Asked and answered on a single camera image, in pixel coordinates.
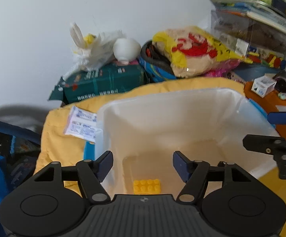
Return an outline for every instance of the blue clamp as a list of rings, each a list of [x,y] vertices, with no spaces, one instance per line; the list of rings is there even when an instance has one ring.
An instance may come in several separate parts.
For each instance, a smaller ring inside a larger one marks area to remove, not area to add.
[[[286,125],[286,112],[271,112],[267,120],[270,124]]]

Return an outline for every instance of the white label packet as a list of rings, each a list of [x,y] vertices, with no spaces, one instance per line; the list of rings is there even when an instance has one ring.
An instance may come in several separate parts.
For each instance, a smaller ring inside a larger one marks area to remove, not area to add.
[[[96,142],[97,114],[73,106],[69,113],[64,134],[76,136],[78,138]]]
[[[278,112],[286,112],[286,106],[276,105]]]
[[[248,47],[249,47],[249,43],[241,39],[237,39],[235,53],[240,56],[246,56]]]

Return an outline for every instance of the yellow cloth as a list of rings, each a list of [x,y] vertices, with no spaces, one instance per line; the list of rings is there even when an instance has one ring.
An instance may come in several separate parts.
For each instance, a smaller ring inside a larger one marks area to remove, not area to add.
[[[94,97],[75,103],[77,107],[97,112],[101,106],[113,101],[142,96],[152,93],[175,92],[181,90],[195,90],[204,88],[230,88],[244,95],[244,86],[225,78],[194,78],[166,81],[157,84],[148,84],[133,89],[131,92]],[[63,130],[67,122],[67,117],[73,105],[50,111],[48,114],[41,139],[41,154],[37,160],[35,172],[38,172],[52,161],[60,161],[62,166],[73,166],[83,159],[85,141],[70,135],[64,135]],[[280,196],[286,203],[286,180],[278,178],[278,172],[271,171],[261,178],[261,182]],[[76,182],[65,182],[69,188],[80,194]],[[286,225],[281,233],[286,237]]]

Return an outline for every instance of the green box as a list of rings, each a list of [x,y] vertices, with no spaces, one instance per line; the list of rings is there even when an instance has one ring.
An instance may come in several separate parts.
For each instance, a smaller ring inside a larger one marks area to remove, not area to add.
[[[128,92],[149,83],[141,65],[117,66],[110,63],[98,71],[80,71],[66,81],[61,78],[49,100],[61,100],[65,104],[82,101],[98,95]]]

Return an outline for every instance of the yellow plastic bag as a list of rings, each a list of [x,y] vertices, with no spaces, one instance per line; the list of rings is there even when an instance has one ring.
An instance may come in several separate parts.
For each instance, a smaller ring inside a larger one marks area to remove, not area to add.
[[[196,26],[158,32],[153,44],[171,61],[178,77],[201,75],[218,68],[221,62],[245,59]]]

